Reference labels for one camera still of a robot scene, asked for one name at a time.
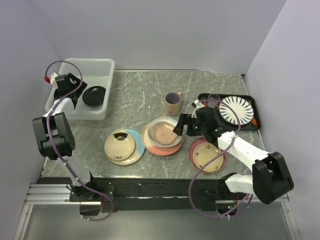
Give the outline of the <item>black glossy plate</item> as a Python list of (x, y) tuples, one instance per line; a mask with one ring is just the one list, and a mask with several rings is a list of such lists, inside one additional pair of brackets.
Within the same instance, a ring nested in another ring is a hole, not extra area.
[(91, 107), (97, 107), (103, 104), (106, 89), (102, 86), (89, 87), (82, 95), (83, 102)]

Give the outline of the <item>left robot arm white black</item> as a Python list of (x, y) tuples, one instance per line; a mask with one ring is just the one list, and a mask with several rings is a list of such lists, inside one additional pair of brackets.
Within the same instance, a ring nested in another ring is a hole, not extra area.
[(83, 187), (81, 195), (93, 201), (99, 196), (100, 189), (92, 184), (92, 174), (78, 158), (76, 141), (67, 119), (76, 109), (87, 84), (72, 73), (52, 74), (45, 79), (55, 90), (52, 107), (45, 115), (32, 120), (38, 150), (43, 157), (57, 162), (75, 188)]

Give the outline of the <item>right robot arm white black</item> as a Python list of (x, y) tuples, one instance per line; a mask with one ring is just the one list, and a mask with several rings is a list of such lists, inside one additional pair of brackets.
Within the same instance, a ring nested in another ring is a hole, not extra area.
[(281, 153), (269, 153), (243, 140), (230, 127), (219, 124), (216, 110), (210, 107), (201, 107), (195, 114), (195, 117), (180, 114), (173, 132), (181, 136), (187, 128), (187, 136), (203, 136), (208, 143), (223, 153), (231, 154), (252, 172), (251, 175), (230, 173), (224, 176), (218, 188), (222, 198), (230, 199), (236, 193), (254, 194), (268, 205), (294, 189), (293, 179)]

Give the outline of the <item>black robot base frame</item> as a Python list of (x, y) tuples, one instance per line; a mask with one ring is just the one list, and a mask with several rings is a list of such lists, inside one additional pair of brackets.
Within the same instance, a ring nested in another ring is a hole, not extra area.
[(215, 211), (216, 202), (239, 202), (244, 193), (232, 193), (221, 180), (155, 178), (95, 178), (92, 188), (104, 193), (88, 191), (82, 186), (72, 187), (71, 202), (97, 203), (103, 213), (119, 211), (187, 210)]

